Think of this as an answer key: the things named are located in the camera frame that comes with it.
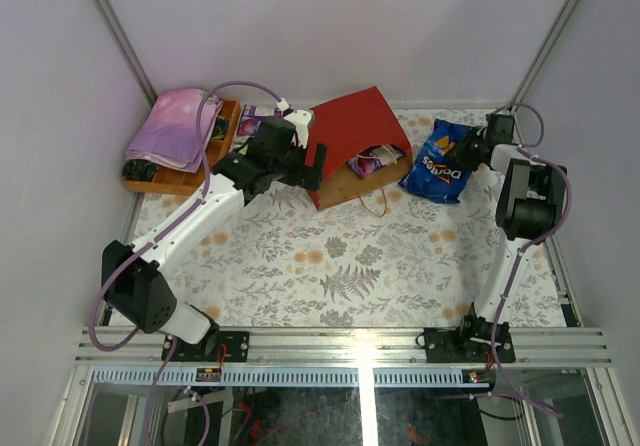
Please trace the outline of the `red paper bag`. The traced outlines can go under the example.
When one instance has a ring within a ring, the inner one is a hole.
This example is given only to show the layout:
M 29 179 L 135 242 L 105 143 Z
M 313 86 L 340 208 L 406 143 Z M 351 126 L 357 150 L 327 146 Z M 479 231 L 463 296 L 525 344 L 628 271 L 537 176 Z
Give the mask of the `red paper bag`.
M 321 211 L 354 200 L 399 181 L 413 165 L 411 143 L 390 105 L 372 86 L 312 108 L 314 123 L 309 146 L 327 146 L 322 181 L 309 196 Z M 359 178 L 348 161 L 372 147 L 390 145 L 404 156 L 381 169 Z

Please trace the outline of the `purple snack packet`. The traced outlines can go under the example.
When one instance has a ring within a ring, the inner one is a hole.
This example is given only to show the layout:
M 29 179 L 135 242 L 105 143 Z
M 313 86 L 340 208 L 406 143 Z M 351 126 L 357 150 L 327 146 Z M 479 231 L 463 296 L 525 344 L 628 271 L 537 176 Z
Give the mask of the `purple snack packet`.
M 268 110 L 254 105 L 245 105 L 236 133 L 239 137 L 254 136 Z
M 396 164 L 405 155 L 406 153 L 398 147 L 383 144 L 356 154 L 347 161 L 347 165 L 360 179 L 364 179 L 385 166 Z

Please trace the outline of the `blue snack packet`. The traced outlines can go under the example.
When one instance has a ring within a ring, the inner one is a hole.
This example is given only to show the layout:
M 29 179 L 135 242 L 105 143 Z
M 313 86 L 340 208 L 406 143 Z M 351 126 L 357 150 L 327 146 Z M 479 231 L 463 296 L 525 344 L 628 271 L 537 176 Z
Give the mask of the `blue snack packet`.
M 435 119 L 414 164 L 398 185 L 405 192 L 437 204 L 459 204 L 471 172 L 455 166 L 446 155 L 476 127 Z

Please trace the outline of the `yellow green snack packet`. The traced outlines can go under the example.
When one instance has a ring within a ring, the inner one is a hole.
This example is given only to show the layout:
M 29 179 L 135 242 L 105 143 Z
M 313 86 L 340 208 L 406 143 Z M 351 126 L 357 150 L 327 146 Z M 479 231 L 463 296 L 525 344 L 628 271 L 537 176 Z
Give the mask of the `yellow green snack packet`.
M 249 140 L 250 140 L 250 137 L 245 137 L 245 138 L 236 138 L 236 139 L 234 140 L 232 150 L 233 150 L 233 151 L 240 151 L 240 150 L 242 150 L 244 147 L 246 147 L 246 146 L 247 146 L 247 144 L 248 144 Z

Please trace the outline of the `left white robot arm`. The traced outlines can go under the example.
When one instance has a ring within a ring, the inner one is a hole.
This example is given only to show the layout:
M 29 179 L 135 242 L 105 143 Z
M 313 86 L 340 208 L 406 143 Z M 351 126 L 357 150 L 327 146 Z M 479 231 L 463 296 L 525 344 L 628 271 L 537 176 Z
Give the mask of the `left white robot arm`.
M 272 183 L 319 188 L 327 147 L 317 144 L 313 163 L 306 163 L 313 122 L 313 113 L 306 110 L 264 119 L 256 134 L 222 157 L 203 185 L 159 226 L 130 245 L 110 243 L 102 257 L 106 303 L 139 331 L 175 337 L 197 360 L 212 358 L 219 347 L 218 325 L 176 298 L 169 273 L 207 234 Z

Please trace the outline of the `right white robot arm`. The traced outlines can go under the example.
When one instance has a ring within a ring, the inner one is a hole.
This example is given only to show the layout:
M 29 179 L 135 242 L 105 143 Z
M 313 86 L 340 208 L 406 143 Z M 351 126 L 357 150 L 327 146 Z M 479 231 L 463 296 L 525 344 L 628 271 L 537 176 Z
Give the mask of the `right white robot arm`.
M 445 154 L 452 166 L 465 172 L 485 165 L 503 175 L 495 210 L 500 242 L 488 279 L 473 302 L 473 314 L 496 327 L 509 321 L 512 295 L 534 248 L 560 229 L 572 204 L 567 169 L 517 143 L 515 129 L 515 116 L 502 107 Z

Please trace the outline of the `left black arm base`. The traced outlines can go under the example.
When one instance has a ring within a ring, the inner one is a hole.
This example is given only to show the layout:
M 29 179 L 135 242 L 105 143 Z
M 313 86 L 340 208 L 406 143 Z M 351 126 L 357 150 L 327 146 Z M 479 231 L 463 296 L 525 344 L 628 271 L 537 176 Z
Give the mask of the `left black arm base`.
M 250 333 L 243 330 L 216 330 L 197 344 L 181 339 L 170 362 L 245 363 L 248 359 Z

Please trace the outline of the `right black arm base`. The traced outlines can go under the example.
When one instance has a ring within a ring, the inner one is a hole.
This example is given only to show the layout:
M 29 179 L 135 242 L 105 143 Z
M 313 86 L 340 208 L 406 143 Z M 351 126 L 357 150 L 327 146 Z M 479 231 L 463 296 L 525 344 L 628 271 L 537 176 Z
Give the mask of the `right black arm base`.
M 463 316 L 454 329 L 424 328 L 415 344 L 426 353 L 428 363 L 475 363 L 491 365 L 516 361 L 515 349 L 507 323 L 477 317 L 473 311 Z

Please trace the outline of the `orange wooden organizer tray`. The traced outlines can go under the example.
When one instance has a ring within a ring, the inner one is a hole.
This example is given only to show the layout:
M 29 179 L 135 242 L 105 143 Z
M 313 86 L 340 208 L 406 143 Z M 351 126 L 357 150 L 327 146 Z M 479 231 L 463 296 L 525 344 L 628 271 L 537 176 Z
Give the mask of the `orange wooden organizer tray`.
M 231 149 L 241 116 L 240 102 L 236 99 L 225 99 L 219 116 L 228 122 L 228 127 L 224 137 L 211 139 L 206 147 L 210 168 L 213 168 Z M 145 173 L 141 178 L 141 181 L 137 181 L 133 180 L 130 175 L 121 176 L 123 185 L 136 193 L 190 196 L 204 181 L 205 173 L 202 166 L 199 166 L 195 173 L 159 166 L 153 177 Z

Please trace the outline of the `folded purple cloth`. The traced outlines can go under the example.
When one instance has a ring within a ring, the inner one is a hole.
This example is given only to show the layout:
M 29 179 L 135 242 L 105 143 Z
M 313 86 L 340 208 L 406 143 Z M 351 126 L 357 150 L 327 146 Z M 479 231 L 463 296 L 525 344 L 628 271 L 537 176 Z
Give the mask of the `folded purple cloth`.
M 196 113 L 206 92 L 197 88 L 161 93 L 146 121 L 125 149 L 124 159 L 147 160 L 195 173 L 201 166 Z

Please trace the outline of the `floral table mat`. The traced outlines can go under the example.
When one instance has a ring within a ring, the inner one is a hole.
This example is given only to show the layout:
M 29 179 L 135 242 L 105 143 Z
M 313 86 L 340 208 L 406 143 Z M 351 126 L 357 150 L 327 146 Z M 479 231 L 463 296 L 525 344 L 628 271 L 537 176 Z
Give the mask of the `floral table mat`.
M 447 327 L 496 256 L 500 174 L 441 205 L 396 184 L 326 210 L 274 184 L 171 270 L 176 297 L 224 326 Z

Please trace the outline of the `dark patterned item in tray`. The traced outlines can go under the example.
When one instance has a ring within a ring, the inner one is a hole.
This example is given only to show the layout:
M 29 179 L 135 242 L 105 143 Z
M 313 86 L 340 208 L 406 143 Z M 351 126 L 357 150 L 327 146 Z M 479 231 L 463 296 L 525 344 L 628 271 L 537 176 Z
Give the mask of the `dark patterned item in tray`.
M 129 160 L 122 168 L 122 179 L 126 181 L 151 182 L 159 165 L 147 160 Z

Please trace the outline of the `aluminium front rail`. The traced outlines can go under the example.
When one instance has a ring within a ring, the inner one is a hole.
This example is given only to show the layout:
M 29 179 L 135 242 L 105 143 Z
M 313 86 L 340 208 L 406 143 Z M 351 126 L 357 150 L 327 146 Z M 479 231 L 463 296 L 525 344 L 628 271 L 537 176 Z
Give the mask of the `aluminium front rail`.
M 421 328 L 261 328 L 247 327 L 247 365 L 408 367 L 453 354 L 451 363 L 470 356 L 447 345 L 442 331 Z M 604 334 L 597 328 L 513 328 L 504 352 L 515 361 L 508 368 L 608 368 L 613 365 Z M 158 365 L 164 350 L 161 334 L 138 334 L 115 352 L 102 352 L 84 331 L 74 355 L 76 365 Z

